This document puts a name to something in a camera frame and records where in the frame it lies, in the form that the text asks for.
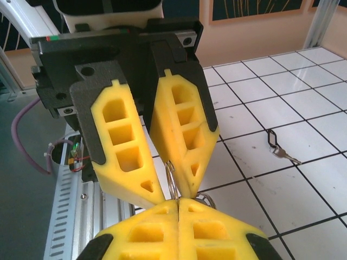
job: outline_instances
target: purple cable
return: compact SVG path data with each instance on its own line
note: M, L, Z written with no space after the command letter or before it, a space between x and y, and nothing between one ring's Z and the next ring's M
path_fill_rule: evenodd
M16 117L13 119L12 125L11 125L11 135L12 135L12 139L17 147L17 149L24 155L25 159L27 160L28 163L30 163L35 169L37 169L39 172L41 172L42 174L48 174L50 175L52 173L52 160L50 158L50 156L48 155L46 157L46 162L47 162L47 170L45 170L44 168L42 168L39 164L37 164L32 158L31 156L26 152L25 148L23 147L20 138L18 136L18 123L20 122L21 118L23 117L23 115L25 115L29 110L31 110L38 102L40 101L40 98L38 97L37 99L32 100L32 102L30 102L29 104L27 104L17 115ZM66 142L68 144L73 145L73 143L69 140L65 140L65 139L61 139L61 140L57 140L53 143L53 145L57 145L60 144L62 142ZM49 146L48 147L48 151L50 154L52 152L52 150L54 149L54 146Z

